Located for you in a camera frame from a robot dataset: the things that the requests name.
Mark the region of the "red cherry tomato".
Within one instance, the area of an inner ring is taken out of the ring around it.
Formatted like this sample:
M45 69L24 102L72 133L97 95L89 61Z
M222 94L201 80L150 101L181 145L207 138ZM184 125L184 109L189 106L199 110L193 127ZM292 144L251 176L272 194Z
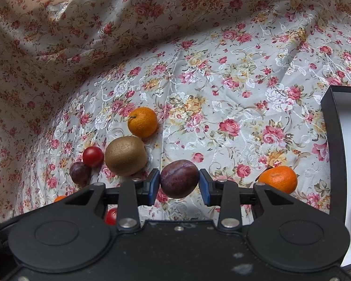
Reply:
M108 225L115 225L116 220L117 220L117 207L109 209L105 216L105 222Z
M104 152L96 146L90 146L83 151L83 163L95 168L104 162Z

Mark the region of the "brown kiwi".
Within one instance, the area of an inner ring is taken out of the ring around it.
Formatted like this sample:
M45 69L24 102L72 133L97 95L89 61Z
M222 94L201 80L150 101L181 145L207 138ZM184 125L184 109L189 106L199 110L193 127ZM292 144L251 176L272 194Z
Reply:
M135 136L122 136L111 141L105 152L105 163L118 176L131 176L147 164L143 141Z

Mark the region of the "dark red plum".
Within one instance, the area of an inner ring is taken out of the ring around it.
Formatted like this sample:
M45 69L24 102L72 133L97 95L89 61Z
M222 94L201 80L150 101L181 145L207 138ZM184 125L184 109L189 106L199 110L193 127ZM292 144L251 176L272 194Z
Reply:
M189 160L176 160L161 171L161 189L168 197L181 199L196 188L199 178L199 170L195 164Z

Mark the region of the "dark purple round plum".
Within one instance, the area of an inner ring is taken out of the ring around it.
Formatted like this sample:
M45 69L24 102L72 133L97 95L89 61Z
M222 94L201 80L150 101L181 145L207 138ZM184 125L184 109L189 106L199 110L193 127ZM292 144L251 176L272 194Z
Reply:
M91 172L91 167L82 161L73 163L69 169L69 175L77 185L87 185L90 182Z

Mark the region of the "orange mandarin with stem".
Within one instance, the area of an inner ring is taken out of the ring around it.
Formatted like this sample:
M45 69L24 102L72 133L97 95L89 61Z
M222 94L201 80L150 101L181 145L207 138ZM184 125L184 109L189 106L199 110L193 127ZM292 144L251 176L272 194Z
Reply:
M128 129L139 138L148 138L158 128L156 113L147 107L139 107L128 116Z

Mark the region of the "floral pink cloth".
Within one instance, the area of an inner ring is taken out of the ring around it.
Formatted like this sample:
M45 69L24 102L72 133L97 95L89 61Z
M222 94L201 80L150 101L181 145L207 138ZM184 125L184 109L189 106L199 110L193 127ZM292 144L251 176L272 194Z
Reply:
M11 274L29 279L0 280L350 280L329 86L351 87L351 0L0 0L0 224L32 213ZM148 138L128 129L139 107L157 115ZM105 163L122 136L147 152L131 176ZM104 162L77 185L90 146ZM238 185L239 230L217 228L198 185L173 199L160 179L140 230L106 224L124 182L176 160ZM278 166L293 193L257 182Z

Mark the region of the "black box white inside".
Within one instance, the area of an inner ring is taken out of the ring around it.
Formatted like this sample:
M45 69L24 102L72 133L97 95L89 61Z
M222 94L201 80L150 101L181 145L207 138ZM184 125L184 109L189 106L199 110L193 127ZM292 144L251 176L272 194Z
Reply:
M341 266L351 269L351 87L329 86L321 101L331 170L330 215L350 234L350 245Z

